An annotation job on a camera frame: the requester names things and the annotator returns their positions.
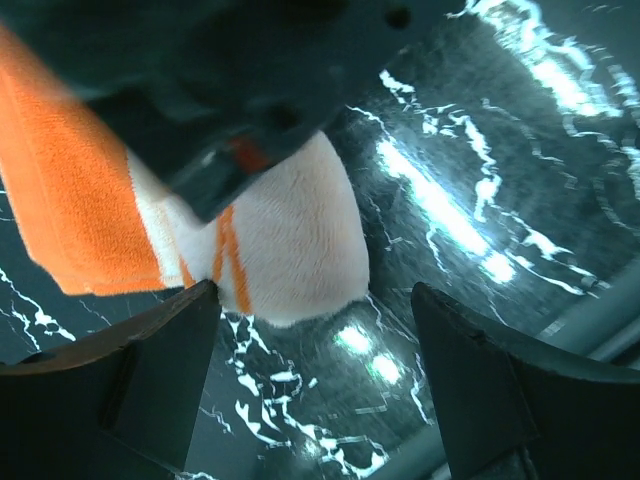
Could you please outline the orange Doraemon towel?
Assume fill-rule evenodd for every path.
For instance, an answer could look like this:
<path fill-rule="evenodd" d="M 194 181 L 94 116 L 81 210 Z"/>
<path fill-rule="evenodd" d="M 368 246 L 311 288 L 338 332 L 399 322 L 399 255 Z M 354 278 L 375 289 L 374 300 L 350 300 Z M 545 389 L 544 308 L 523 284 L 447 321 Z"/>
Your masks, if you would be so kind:
<path fill-rule="evenodd" d="M 287 328 L 368 291 L 355 194 L 325 134 L 204 223 L 8 31 L 1 180 L 30 258 L 69 295 L 210 280 L 226 310 Z"/>

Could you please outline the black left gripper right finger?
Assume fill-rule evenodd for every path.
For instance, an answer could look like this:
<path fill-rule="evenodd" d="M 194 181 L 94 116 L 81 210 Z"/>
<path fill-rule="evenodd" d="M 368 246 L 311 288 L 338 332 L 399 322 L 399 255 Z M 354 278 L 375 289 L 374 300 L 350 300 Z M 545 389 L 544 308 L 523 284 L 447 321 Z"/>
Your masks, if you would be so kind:
<path fill-rule="evenodd" d="M 638 478 L 637 371 L 551 346 L 421 282 L 411 308 L 452 478 Z"/>

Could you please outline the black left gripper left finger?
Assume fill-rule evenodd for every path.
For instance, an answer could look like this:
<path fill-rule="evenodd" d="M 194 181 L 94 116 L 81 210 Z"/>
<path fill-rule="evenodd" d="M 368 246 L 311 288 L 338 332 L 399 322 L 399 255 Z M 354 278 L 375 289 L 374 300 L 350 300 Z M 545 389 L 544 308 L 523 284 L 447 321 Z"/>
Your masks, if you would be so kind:
<path fill-rule="evenodd" d="M 173 479 L 185 468 L 221 308 L 203 281 L 1 368 L 5 479 Z"/>

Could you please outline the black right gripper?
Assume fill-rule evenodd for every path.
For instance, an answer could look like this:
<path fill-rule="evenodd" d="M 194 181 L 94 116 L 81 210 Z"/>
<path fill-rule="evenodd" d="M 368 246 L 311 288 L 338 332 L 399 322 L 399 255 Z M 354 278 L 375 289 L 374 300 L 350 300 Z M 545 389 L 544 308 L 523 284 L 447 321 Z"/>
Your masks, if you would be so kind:
<path fill-rule="evenodd" d="M 5 1 L 1 24 L 202 221 L 459 1 Z"/>

